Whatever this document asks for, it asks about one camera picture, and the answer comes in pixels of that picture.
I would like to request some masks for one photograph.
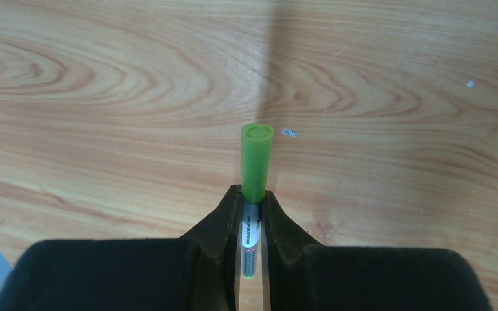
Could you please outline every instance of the highlighter pen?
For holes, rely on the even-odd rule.
[[[261,202],[265,197],[274,128],[249,124],[241,128],[242,271],[248,279],[256,272]]]

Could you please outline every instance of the wood grain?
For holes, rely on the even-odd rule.
[[[319,241],[454,249],[498,310],[498,1],[0,0],[0,250],[182,234],[250,122]]]

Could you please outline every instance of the green marker cap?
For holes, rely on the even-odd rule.
[[[249,124],[241,128],[241,194],[249,204],[265,198],[274,128]]]

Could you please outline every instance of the blue and white sticker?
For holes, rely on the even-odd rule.
[[[289,137],[298,137],[299,136],[299,133],[297,133],[296,130],[292,130],[290,128],[284,128],[281,131],[281,134],[285,135],[285,136],[289,136]]]

